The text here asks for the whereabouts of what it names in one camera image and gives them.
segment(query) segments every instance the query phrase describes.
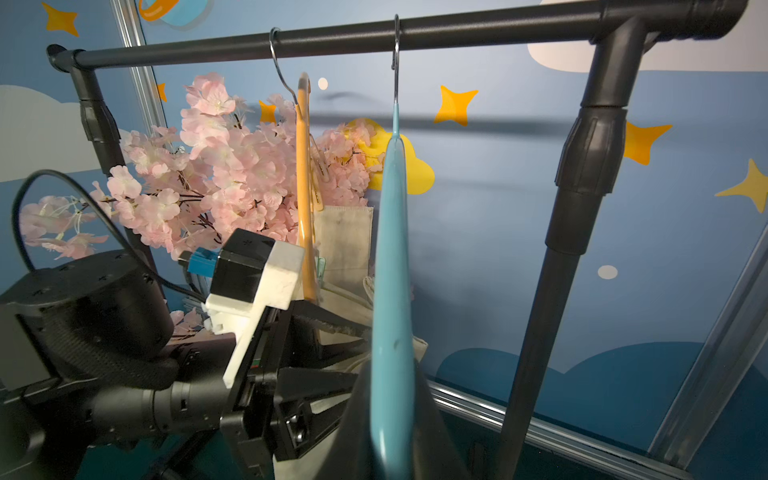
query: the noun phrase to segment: rack leg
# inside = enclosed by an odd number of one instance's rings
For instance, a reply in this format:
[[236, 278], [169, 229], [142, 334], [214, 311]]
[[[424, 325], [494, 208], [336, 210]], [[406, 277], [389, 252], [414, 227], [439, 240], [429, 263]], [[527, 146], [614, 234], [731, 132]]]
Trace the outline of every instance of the rack leg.
[[[85, 136], [94, 145], [101, 171], [105, 175], [109, 175], [110, 168], [125, 165], [123, 152], [120, 149], [118, 126], [115, 124], [107, 104], [104, 103], [104, 97], [101, 96], [101, 88], [98, 85], [96, 73], [93, 70], [77, 67], [72, 67], [69, 73], [80, 99], [80, 116], [85, 129]], [[147, 259], [147, 264], [157, 271], [149, 246], [144, 245], [141, 242], [141, 237], [131, 229], [126, 228], [125, 234], [128, 243], [134, 250], [141, 252]]]
[[565, 142], [547, 252], [502, 426], [496, 477], [512, 480], [581, 255], [600, 203], [613, 190], [646, 29], [632, 18], [597, 41], [581, 110]]

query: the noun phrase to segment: silver hook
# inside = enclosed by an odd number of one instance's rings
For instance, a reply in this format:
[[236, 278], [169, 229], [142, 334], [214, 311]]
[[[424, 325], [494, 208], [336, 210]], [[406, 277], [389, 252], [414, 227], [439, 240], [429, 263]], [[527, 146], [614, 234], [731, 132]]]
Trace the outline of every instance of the silver hook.
[[296, 105], [296, 109], [299, 111], [299, 115], [301, 118], [304, 118], [304, 114], [301, 113], [301, 107], [299, 106], [299, 99], [296, 98], [296, 92], [293, 91], [291, 87], [288, 86], [286, 83], [285, 78], [283, 78], [283, 72], [280, 71], [280, 66], [277, 64], [277, 54], [275, 53], [275, 45], [273, 43], [275, 34], [280, 31], [278, 27], [272, 28], [270, 30], [270, 50], [272, 51], [272, 59], [275, 62], [275, 69], [277, 70], [277, 76], [280, 77], [280, 81], [283, 82], [283, 86], [290, 92], [291, 96], [293, 97], [293, 103]]
[[392, 53], [392, 70], [395, 71], [395, 103], [397, 103], [397, 86], [400, 73], [400, 17], [398, 15], [395, 15], [395, 51]]

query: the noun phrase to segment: black wire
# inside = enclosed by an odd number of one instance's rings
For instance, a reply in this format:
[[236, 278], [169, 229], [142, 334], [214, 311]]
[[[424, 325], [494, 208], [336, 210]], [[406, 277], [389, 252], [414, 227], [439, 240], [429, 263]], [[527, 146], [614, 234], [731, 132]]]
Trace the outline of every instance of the black wire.
[[125, 249], [128, 255], [130, 255], [134, 260], [136, 260], [136, 262], [139, 264], [141, 269], [147, 275], [149, 275], [151, 278], [159, 282], [160, 285], [163, 285], [178, 293], [183, 293], [184, 295], [191, 296], [192, 298], [199, 300], [201, 303], [205, 303], [205, 296], [203, 296], [199, 292], [193, 292], [181, 286], [178, 286], [175, 283], [171, 283], [168, 280], [164, 279], [162, 276], [158, 275], [157, 272], [152, 270], [152, 268], [148, 266], [141, 259], [141, 257], [139, 257], [138, 253], [136, 253], [136, 250], [134, 250], [133, 247], [131, 247], [131, 245], [125, 239], [125, 237], [120, 232], [120, 230], [118, 230], [118, 228], [114, 225], [114, 223], [112, 223], [112, 220], [110, 220], [107, 214], [99, 207], [98, 203], [93, 198], [91, 198], [91, 195], [89, 195], [88, 192], [86, 192], [85, 189], [81, 187], [78, 182], [74, 181], [74, 179], [56, 170], [38, 170], [30, 174], [29, 177], [27, 177], [27, 179], [24, 180], [24, 183], [18, 189], [16, 198], [13, 199], [13, 206], [11, 207], [11, 213], [12, 213], [11, 223], [13, 226], [13, 240], [16, 242], [16, 248], [18, 249], [19, 255], [22, 256], [22, 260], [24, 261], [24, 265], [26, 265], [27, 270], [32, 272], [35, 270], [35, 266], [32, 264], [32, 260], [29, 258], [27, 247], [24, 244], [24, 240], [22, 239], [22, 228], [19, 223], [20, 210], [22, 207], [22, 201], [24, 201], [24, 196], [27, 194], [29, 187], [32, 185], [32, 183], [35, 180], [37, 180], [40, 177], [44, 177], [46, 175], [50, 177], [56, 177], [59, 180], [64, 181], [67, 185], [72, 187], [72, 189], [76, 191], [80, 195], [80, 197], [86, 199], [88, 201], [88, 205], [91, 205], [93, 207], [94, 213], [96, 214], [97, 217], [99, 217], [99, 220], [101, 220], [104, 223], [104, 225], [107, 227], [107, 230], [109, 230], [109, 233], [111, 233], [114, 236], [115, 240], [117, 240], [118, 243]]
[[200, 295], [202, 295], [202, 293], [200, 292], [200, 289], [198, 289], [194, 285], [194, 282], [192, 281], [192, 274], [190, 273], [190, 271], [187, 270], [186, 268], [182, 268], [182, 270], [184, 271], [184, 280], [187, 281], [187, 285], [190, 286], [190, 288], [192, 289], [193, 292], [200, 293]]

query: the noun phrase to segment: yellow star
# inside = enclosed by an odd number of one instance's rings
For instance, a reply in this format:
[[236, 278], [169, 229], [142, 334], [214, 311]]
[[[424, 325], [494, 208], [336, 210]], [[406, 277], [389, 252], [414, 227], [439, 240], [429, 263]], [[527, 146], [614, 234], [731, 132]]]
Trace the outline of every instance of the yellow star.
[[459, 125], [467, 126], [467, 107], [469, 102], [478, 94], [477, 90], [457, 94], [440, 85], [442, 93], [442, 106], [435, 116], [435, 123], [453, 120]]
[[259, 100], [259, 105], [261, 106], [261, 120], [265, 124], [276, 124], [277, 121], [275, 120], [275, 109], [277, 108], [277, 105], [267, 105], [261, 100]]
[[79, 37], [78, 30], [74, 27], [74, 18], [78, 16], [76, 13], [60, 12], [59, 10], [51, 7], [50, 5], [43, 3], [43, 8], [48, 13], [48, 24], [45, 26], [46, 30], [56, 31], [63, 30], [67, 33], [73, 34], [75, 37]]
[[768, 177], [757, 170], [755, 161], [750, 158], [750, 166], [743, 182], [728, 190], [715, 194], [715, 197], [729, 197], [730, 195], [743, 195], [749, 197], [760, 213], [766, 209], [768, 199]]
[[157, 86], [157, 94], [160, 95], [162, 101], [168, 101], [168, 98], [165, 96], [165, 84], [159, 84]]
[[641, 128], [627, 122], [627, 140], [624, 142], [624, 156], [640, 165], [650, 163], [650, 148], [656, 139], [667, 133], [672, 125]]

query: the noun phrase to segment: black metal rod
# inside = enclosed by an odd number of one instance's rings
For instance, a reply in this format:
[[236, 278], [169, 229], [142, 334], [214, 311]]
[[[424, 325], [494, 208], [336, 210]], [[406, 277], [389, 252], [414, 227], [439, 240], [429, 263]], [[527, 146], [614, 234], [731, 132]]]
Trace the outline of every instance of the black metal rod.
[[631, 18], [597, 42], [584, 99], [568, 135], [555, 183], [528, 328], [509, 394], [498, 451], [497, 478], [515, 477], [520, 452], [549, 364], [578, 261], [587, 251], [605, 194], [613, 190], [624, 153], [627, 111], [643, 56], [647, 26]]
[[[589, 0], [403, 19], [401, 50], [508, 45], [545, 41], [595, 41], [629, 18], [639, 17], [658, 40], [719, 38], [739, 20], [746, 0]], [[391, 51], [392, 20], [281, 31], [278, 55], [309, 57]], [[269, 34], [182, 41], [95, 51], [54, 51], [59, 70], [173, 65], [271, 58]]]
[[[112, 113], [104, 102], [96, 72], [83, 68], [69, 71], [74, 89], [80, 99], [80, 116], [85, 129], [85, 136], [93, 144], [101, 171], [109, 175], [109, 170], [118, 165], [125, 165], [123, 151], [120, 148], [120, 132]], [[125, 236], [134, 250], [141, 252], [152, 270], [157, 271], [152, 257], [152, 250], [141, 242], [141, 236], [126, 228]]]

